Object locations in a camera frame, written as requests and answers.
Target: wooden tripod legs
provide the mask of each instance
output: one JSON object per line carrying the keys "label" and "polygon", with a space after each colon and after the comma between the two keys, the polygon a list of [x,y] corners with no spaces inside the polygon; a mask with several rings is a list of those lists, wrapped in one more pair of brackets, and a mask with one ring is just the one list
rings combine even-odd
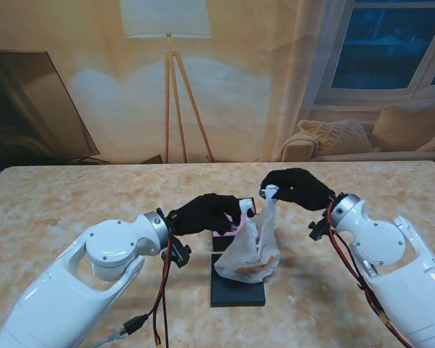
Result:
{"label": "wooden tripod legs", "polygon": [[182,79],[184,84],[186,85],[188,97],[190,98],[191,106],[194,109],[194,114],[196,118],[196,122],[200,128],[200,132],[202,133],[202,138],[204,141],[204,145],[206,146],[206,150],[208,151],[208,157],[210,162],[214,162],[214,158],[212,157],[210,144],[208,143],[208,138],[206,137],[206,133],[203,128],[202,119],[200,118],[200,114],[198,113],[198,108],[196,107],[196,102],[194,98],[194,94],[191,91],[189,78],[187,77],[186,69],[183,66],[181,54],[177,51],[169,51],[166,53],[165,57],[165,94],[166,94],[166,144],[165,144],[165,162],[169,162],[169,86],[170,86],[170,76],[172,76],[173,80],[173,90],[174,90],[174,100],[175,100],[175,110],[177,112],[177,122],[179,126],[179,135],[181,137],[181,146],[182,146],[182,155],[183,161],[187,163],[187,151],[186,151],[186,143],[183,137],[183,128],[182,128],[182,118],[181,118],[181,108],[179,105],[179,93],[177,88],[177,79],[175,76],[175,65],[173,57],[177,61],[179,66],[179,70],[181,71]]}

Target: floor lamp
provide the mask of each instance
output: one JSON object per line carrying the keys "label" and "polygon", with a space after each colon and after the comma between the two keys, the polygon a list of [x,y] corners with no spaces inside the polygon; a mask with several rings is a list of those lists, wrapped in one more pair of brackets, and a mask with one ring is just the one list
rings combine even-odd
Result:
{"label": "floor lamp", "polygon": [[175,61],[179,66],[191,106],[194,110],[204,145],[210,162],[214,162],[210,144],[204,131],[202,119],[196,106],[190,81],[183,65],[181,54],[171,49],[171,41],[181,38],[210,38],[211,29],[206,9],[206,0],[121,0],[123,29],[127,38],[166,38],[165,54],[165,163],[169,162],[170,135],[170,82],[172,81],[175,110],[183,161],[187,163],[187,151],[183,136],[181,108],[179,104],[178,84],[175,74]]}

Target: window frame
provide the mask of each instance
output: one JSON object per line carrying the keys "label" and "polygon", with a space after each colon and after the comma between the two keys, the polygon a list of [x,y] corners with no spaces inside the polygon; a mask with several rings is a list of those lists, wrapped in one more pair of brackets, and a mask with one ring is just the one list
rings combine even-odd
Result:
{"label": "window frame", "polygon": [[341,49],[347,34],[349,21],[354,9],[392,9],[392,8],[435,8],[435,1],[430,2],[355,2],[346,0],[340,19],[335,41],[333,43],[326,70],[318,91],[316,101],[391,101],[435,96],[435,86],[431,82],[435,76],[435,35],[427,48],[414,76],[407,88],[400,89],[353,89],[331,88],[332,80],[339,62]]}

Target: translucent plastic bag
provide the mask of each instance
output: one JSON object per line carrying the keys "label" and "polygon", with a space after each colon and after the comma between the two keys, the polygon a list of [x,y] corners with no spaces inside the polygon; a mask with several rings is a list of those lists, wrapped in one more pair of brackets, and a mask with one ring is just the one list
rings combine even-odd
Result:
{"label": "translucent plastic bag", "polygon": [[215,269],[221,277],[244,283],[259,283],[278,265],[280,254],[274,236],[277,201],[272,199],[277,190],[278,187],[274,185],[266,187],[264,209],[254,217],[247,216],[248,209],[252,208],[252,200],[240,201],[245,221],[232,244],[215,263]]}

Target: white lamp shade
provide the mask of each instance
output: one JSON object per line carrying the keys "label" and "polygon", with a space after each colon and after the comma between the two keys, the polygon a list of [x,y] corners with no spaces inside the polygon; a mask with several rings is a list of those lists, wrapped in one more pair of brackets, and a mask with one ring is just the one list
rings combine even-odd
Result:
{"label": "white lamp shade", "polygon": [[127,38],[210,38],[206,0],[121,0]]}

